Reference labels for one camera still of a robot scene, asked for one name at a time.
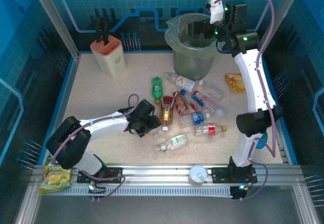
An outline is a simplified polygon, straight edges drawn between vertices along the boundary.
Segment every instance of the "yellow packaging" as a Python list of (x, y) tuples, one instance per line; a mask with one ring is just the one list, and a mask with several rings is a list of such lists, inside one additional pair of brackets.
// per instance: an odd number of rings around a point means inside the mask
[(39, 195), (70, 188), (71, 169), (63, 169), (60, 165), (52, 165), (51, 160), (49, 158), (46, 161), (43, 180), (38, 192)]
[(241, 74), (226, 74), (225, 79), (233, 93), (245, 93), (245, 86)]

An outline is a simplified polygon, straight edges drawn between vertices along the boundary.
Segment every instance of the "gray bin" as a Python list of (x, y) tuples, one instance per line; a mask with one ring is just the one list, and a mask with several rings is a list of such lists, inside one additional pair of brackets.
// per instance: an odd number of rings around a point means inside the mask
[(208, 74), (217, 54), (216, 38), (205, 39), (201, 34), (198, 39), (193, 39), (187, 34), (187, 24), (207, 19), (210, 19), (210, 16), (188, 13), (167, 21), (169, 28), (165, 39), (174, 51), (174, 70), (177, 74), (194, 81)]

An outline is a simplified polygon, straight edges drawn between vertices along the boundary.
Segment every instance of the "snack bag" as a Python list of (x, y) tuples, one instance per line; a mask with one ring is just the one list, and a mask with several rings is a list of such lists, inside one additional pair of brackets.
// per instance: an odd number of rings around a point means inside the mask
[(245, 86), (241, 74), (226, 74), (225, 79), (233, 93), (245, 93)]
[(70, 188), (71, 169), (63, 169), (60, 165), (53, 165), (51, 160), (52, 158), (49, 158), (46, 161), (43, 180), (38, 192), (39, 195)]

